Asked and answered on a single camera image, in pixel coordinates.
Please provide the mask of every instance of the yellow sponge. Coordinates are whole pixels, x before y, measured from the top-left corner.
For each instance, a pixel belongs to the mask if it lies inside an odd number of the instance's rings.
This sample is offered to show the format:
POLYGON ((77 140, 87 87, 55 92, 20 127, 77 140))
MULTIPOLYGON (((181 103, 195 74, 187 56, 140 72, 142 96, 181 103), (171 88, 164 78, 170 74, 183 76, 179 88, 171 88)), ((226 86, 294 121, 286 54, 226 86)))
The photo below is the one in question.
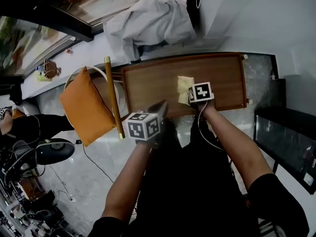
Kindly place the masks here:
POLYGON ((189 105, 188 103, 188 89, 194 84, 193 77, 183 77, 178 76, 178 93, 179 100, 178 102, 181 104, 189 105))

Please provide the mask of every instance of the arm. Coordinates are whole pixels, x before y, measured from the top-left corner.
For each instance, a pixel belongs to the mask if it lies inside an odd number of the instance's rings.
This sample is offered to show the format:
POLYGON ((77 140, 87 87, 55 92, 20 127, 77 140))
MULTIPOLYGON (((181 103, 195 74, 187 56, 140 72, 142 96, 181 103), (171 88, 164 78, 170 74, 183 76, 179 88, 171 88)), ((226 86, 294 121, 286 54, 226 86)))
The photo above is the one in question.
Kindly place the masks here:
POLYGON ((204 116, 234 162, 248 190, 258 177, 272 173, 256 143, 219 114, 214 106, 208 104, 204 116))
POLYGON ((0 131, 2 135, 5 135, 8 133, 13 126, 13 119, 11 116, 11 113, 9 111, 6 111, 4 114, 3 120, 0 121, 0 131))
POLYGON ((137 143, 109 190, 101 217, 114 217, 128 223, 138 198, 150 150, 148 142, 137 143))

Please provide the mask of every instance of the clothes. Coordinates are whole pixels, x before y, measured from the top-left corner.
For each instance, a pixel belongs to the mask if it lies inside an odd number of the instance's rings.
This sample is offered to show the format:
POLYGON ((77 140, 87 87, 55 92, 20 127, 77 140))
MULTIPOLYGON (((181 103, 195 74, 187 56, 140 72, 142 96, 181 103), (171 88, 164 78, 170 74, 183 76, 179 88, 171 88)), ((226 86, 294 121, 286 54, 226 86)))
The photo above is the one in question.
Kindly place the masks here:
POLYGON ((13 120, 12 129, 8 132, 16 138, 9 135, 0 136, 0 148, 10 147, 18 140, 24 140, 26 143, 34 142, 36 146, 40 140, 50 139, 61 131, 73 129, 66 116, 44 114, 22 116, 13 120))
MULTIPOLYGON (((250 208, 232 175, 227 154, 200 135, 197 119, 191 142, 181 149, 170 123, 152 155, 130 225, 105 217, 95 222, 89 237, 122 236, 259 236, 258 217, 279 225, 288 237, 307 236, 309 227, 300 204, 274 174, 251 185, 250 208)), ((221 146, 200 122, 202 133, 221 146)))
POLYGON ((137 47, 164 40, 177 44, 195 39, 186 0, 140 0, 131 8, 104 21, 104 33, 117 59, 137 61, 137 47))

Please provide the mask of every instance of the floor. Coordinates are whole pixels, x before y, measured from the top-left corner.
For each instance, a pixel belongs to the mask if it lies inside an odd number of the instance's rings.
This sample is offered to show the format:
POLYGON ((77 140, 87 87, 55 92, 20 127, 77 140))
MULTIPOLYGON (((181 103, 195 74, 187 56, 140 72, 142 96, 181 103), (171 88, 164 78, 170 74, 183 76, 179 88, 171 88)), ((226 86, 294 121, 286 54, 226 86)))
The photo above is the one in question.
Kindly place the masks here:
MULTIPOLYGON (((271 90, 270 56, 248 55, 243 61, 247 97, 253 101, 245 109, 221 112, 232 124, 242 130, 249 137, 253 137, 254 110, 258 106, 268 106, 275 97, 276 91, 271 90)), ((43 114, 63 115, 64 111, 59 102, 59 94, 63 85, 47 91, 36 97, 39 109, 43 114)), ((192 116, 184 116, 174 120, 178 138, 182 146, 190 141, 192 116)), ((64 138, 75 142, 78 136, 75 131, 61 132, 57 138, 64 138)), ((85 152, 114 180, 123 168, 131 154, 135 142, 128 138, 120 140, 114 129, 97 139, 85 152)), ((65 219, 81 234, 88 235, 93 223, 100 217, 106 194, 111 187, 111 181, 98 169, 84 154, 82 145, 75 145, 73 156, 63 162, 52 165, 60 179, 65 183, 71 199, 63 193, 66 192, 63 184, 50 167, 40 177, 43 187, 52 189, 58 199, 58 207, 64 213, 65 219)), ((272 167, 274 160, 264 153, 268 164, 272 167)), ((233 166, 239 188, 246 193, 243 181, 233 166)))

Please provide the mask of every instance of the wooden frame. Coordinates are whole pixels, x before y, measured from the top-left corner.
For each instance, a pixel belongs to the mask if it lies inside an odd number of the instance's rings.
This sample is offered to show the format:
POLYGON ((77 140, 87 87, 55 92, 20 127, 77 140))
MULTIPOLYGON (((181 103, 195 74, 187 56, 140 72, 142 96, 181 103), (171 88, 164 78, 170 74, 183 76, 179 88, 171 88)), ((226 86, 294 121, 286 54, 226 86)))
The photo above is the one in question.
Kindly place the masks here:
MULTIPOLYGON (((222 58, 222 57, 237 57, 239 61, 240 66, 240 72, 241 72, 241 80, 242 80, 242 91, 243 91, 243 102, 240 105, 231 106, 229 108, 217 108, 219 111, 225 111, 225 110, 233 110, 233 109, 241 109, 245 108, 247 105, 246 103, 246 88, 245 88, 245 79, 244 79, 244 72, 243 72, 243 65, 242 65, 242 57, 241 53, 238 52, 231 52, 231 53, 207 53, 207 54, 192 54, 192 55, 184 55, 184 56, 171 56, 167 58, 159 58, 159 59, 153 59, 149 61, 144 61, 141 63, 138 63, 136 65, 129 65, 127 67, 122 68, 122 78, 123 78, 123 86, 124 91, 126 94, 126 102, 128 111, 131 112, 131 104, 130 104, 130 96, 129 92, 126 88, 126 72, 130 70, 137 70, 137 69, 148 69, 150 66, 153 65, 162 65, 162 64, 168 64, 170 62, 177 62, 177 61, 190 61, 197 58, 222 58)), ((187 112, 181 112, 177 115, 170 115, 169 117, 177 117, 177 116, 183 116, 183 115, 191 115, 194 114, 195 111, 192 109, 191 111, 187 112)))

